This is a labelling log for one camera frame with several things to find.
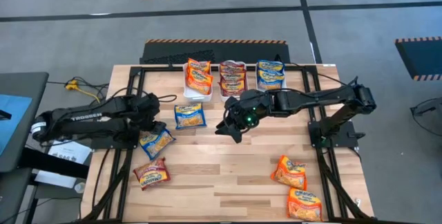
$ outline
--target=blue noodle package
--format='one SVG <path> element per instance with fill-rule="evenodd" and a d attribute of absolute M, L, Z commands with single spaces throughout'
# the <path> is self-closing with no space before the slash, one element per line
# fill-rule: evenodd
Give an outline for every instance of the blue noodle package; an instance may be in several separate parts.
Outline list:
<path fill-rule="evenodd" d="M 284 80 L 284 64 L 282 62 L 258 61 L 257 83 L 260 90 L 282 88 Z"/>
<path fill-rule="evenodd" d="M 171 133 L 164 129 L 159 135 L 146 132 L 146 135 L 140 138 L 140 144 L 147 156 L 154 160 L 158 157 L 160 151 L 174 140 L 175 138 L 172 137 Z"/>
<path fill-rule="evenodd" d="M 282 73 L 284 71 L 284 64 L 282 62 L 258 60 L 258 69 L 264 71 L 275 71 Z"/>
<path fill-rule="evenodd" d="M 202 103 L 188 106 L 175 106 L 176 129 L 188 129 L 194 127 L 206 127 L 206 120 L 202 110 Z"/>

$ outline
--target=white paper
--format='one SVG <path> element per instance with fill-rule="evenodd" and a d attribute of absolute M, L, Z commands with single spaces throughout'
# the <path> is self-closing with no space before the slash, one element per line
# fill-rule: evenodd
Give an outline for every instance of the white paper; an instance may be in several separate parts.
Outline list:
<path fill-rule="evenodd" d="M 60 141 L 54 141 L 53 144 L 60 144 Z M 66 144 L 56 145 L 49 149 L 48 154 L 58 158 L 70 160 L 79 164 L 83 164 L 89 156 L 91 149 L 77 142 L 69 142 Z M 70 176 L 62 176 L 60 174 L 39 171 L 35 178 L 37 182 L 48 183 L 51 185 L 73 188 L 76 178 Z"/>

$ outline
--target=white tray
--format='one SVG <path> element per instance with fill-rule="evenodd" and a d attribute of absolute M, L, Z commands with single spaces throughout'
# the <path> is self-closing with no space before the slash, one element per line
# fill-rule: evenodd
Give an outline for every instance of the white tray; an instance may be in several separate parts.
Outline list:
<path fill-rule="evenodd" d="M 237 64 L 244 64 L 244 67 L 246 69 L 246 77 L 245 77 L 244 84 L 245 84 L 245 88 L 246 88 L 246 91 L 247 91 L 247 90 L 249 90 L 249 80 L 247 79 L 247 65 L 244 62 L 235 62 L 235 63 L 237 63 Z M 220 69 L 220 65 L 219 64 L 218 64 L 218 72 L 221 73 L 221 69 Z M 230 98 L 230 96 L 222 96 L 221 85 L 220 85 L 220 96 L 221 96 L 221 100 L 223 102 L 225 102 L 227 99 Z"/>
<path fill-rule="evenodd" d="M 186 85 L 186 76 L 187 76 L 187 63 L 182 65 L 183 75 L 184 75 L 184 93 L 183 96 L 190 102 L 209 102 L 212 99 L 213 93 L 213 82 L 212 87 L 210 88 L 209 95 L 203 95 L 202 93 L 189 88 Z"/>
<path fill-rule="evenodd" d="M 285 81 L 285 71 L 284 71 L 284 69 L 282 70 L 282 73 L 284 74 L 284 79 L 282 80 L 282 88 L 287 88 L 287 83 Z M 255 65 L 255 76 L 256 76 L 256 80 L 255 80 L 256 90 L 264 92 L 265 91 L 264 89 L 258 88 L 258 63 L 256 63 L 256 65 Z"/>

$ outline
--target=orange noodle package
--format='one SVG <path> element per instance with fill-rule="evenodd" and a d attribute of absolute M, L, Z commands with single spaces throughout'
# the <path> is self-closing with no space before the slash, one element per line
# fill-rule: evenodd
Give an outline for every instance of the orange noodle package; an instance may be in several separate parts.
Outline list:
<path fill-rule="evenodd" d="M 194 68 L 189 69 L 186 79 L 186 83 L 189 88 L 192 88 L 203 95 L 210 94 L 212 81 L 212 75 Z"/>
<path fill-rule="evenodd" d="M 199 62 L 189 58 L 187 61 L 187 73 L 189 73 L 191 68 L 210 74 L 210 62 Z"/>
<path fill-rule="evenodd" d="M 157 185 L 158 183 L 166 182 L 171 179 L 166 165 L 164 164 L 165 158 L 158 158 L 147 165 L 143 165 L 133 170 L 133 173 L 137 176 L 138 182 L 140 182 L 141 190 L 145 190 L 148 187 Z"/>
<path fill-rule="evenodd" d="M 305 176 L 305 164 L 293 163 L 284 155 L 281 156 L 276 170 L 270 178 L 295 187 L 296 189 L 307 190 L 307 177 Z"/>
<path fill-rule="evenodd" d="M 310 192 L 291 188 L 287 197 L 287 216 L 304 221 L 322 222 L 322 205 Z"/>
<path fill-rule="evenodd" d="M 222 96 L 241 95 L 241 93 L 245 91 L 244 80 L 237 82 L 226 82 L 221 80 L 220 86 Z"/>

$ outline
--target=white bin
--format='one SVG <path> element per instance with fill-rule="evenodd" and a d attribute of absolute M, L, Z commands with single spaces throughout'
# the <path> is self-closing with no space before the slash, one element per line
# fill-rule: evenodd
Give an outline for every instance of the white bin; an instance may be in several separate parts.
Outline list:
<path fill-rule="evenodd" d="M 209 95 L 203 95 L 202 93 L 198 92 L 197 90 L 193 90 L 192 88 L 189 88 L 186 85 L 186 77 L 187 77 L 187 63 L 183 64 L 182 66 L 183 75 L 184 75 L 184 93 L 183 96 L 190 102 L 209 102 L 212 99 L 212 93 L 213 93 L 213 83 L 212 87 L 210 88 L 210 94 Z"/>

